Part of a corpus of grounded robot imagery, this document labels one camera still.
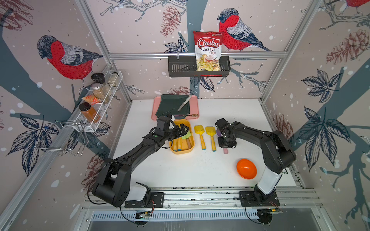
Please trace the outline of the green shovel wooden handle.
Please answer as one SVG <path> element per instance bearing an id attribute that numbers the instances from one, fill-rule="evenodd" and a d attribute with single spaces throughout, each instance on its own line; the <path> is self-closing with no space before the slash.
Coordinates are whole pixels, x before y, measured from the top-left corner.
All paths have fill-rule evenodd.
<path id="1" fill-rule="evenodd" d="M 192 144 L 191 144 L 191 141 L 190 141 L 190 137 L 191 137 L 191 132 L 190 132 L 190 131 L 188 131 L 188 132 L 187 132 L 187 134 L 186 134 L 185 136 L 181 137 L 181 138 L 182 138 L 182 140 L 185 140 L 185 141 L 186 141 L 187 146 L 188 146 L 188 149 L 191 149 L 191 148 L 192 148 Z"/>

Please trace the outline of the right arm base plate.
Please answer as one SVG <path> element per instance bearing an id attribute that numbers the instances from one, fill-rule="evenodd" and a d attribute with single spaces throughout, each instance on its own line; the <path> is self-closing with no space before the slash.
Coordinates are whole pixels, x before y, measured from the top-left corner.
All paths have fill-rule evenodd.
<path id="1" fill-rule="evenodd" d="M 279 207 L 280 202 L 276 191 L 264 195 L 255 191 L 240 191 L 239 199 L 242 207 Z"/>

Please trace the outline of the purple shovel pink handle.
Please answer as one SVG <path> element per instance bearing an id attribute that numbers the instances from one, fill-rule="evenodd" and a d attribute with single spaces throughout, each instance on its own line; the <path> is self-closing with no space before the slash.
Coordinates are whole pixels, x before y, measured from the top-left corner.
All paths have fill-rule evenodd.
<path id="1" fill-rule="evenodd" d="M 219 129 L 216 130 L 216 134 L 218 136 L 219 146 L 223 149 L 224 154 L 228 154 L 228 149 L 227 149 L 227 147 L 225 145 L 225 141 L 223 140 L 222 134 L 221 134 L 221 132 L 220 132 Z"/>

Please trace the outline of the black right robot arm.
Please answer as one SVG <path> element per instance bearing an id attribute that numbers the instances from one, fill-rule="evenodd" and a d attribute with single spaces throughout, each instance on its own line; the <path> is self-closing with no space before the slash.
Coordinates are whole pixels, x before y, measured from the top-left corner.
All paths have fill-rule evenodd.
<path id="1" fill-rule="evenodd" d="M 283 170 L 296 160 L 288 139 L 281 131 L 261 131 L 248 127 L 240 122 L 229 123 L 224 118 L 217 120 L 216 127 L 221 132 L 218 138 L 221 148 L 236 148 L 238 139 L 247 141 L 261 149 L 264 171 L 253 191 L 242 200 L 250 205 L 270 205 L 276 198 L 276 186 Z"/>

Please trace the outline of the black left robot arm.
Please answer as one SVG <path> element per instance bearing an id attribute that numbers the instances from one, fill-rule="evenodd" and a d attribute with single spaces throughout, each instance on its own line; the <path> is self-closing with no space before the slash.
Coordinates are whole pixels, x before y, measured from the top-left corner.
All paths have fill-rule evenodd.
<path id="1" fill-rule="evenodd" d="M 96 173 L 92 194 L 104 203 L 120 207 L 129 197 L 131 174 L 147 157 L 160 150 L 168 141 L 182 138 L 190 131 L 185 124 L 175 125 L 167 116 L 157 120 L 157 126 L 143 137 L 131 151 L 116 159 L 107 158 Z"/>

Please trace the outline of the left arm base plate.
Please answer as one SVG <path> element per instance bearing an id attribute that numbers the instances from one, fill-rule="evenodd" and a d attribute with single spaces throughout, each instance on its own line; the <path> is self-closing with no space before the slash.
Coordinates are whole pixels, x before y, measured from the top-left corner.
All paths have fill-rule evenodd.
<path id="1" fill-rule="evenodd" d="M 124 208 L 163 208 L 164 193 L 147 193 L 141 201 L 126 201 Z"/>

